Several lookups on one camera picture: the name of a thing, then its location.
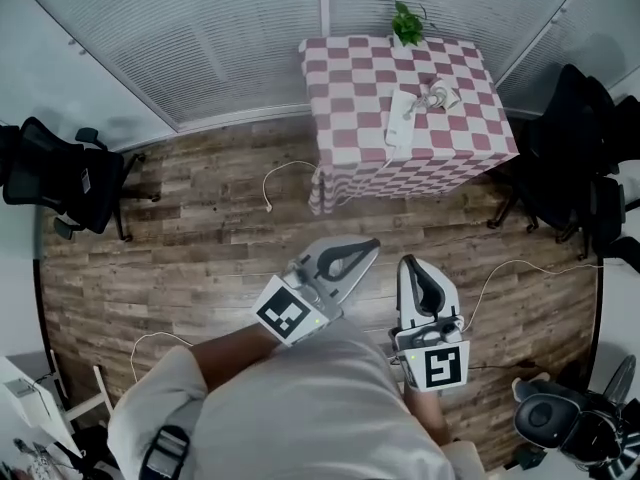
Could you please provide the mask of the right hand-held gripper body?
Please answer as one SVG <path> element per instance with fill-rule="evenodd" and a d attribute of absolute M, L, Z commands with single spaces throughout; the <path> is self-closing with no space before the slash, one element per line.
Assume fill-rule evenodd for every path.
<path fill-rule="evenodd" d="M 431 392 L 467 383 L 469 341 L 462 338 L 463 327 L 464 319 L 454 316 L 389 331 L 393 351 L 411 389 Z"/>

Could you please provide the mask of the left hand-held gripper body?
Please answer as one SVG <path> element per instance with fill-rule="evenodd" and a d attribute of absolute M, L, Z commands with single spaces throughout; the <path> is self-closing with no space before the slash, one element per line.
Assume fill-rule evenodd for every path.
<path fill-rule="evenodd" d="M 341 292 L 310 254 L 292 260 L 273 275 L 251 307 L 256 321 L 291 347 L 343 315 Z"/>

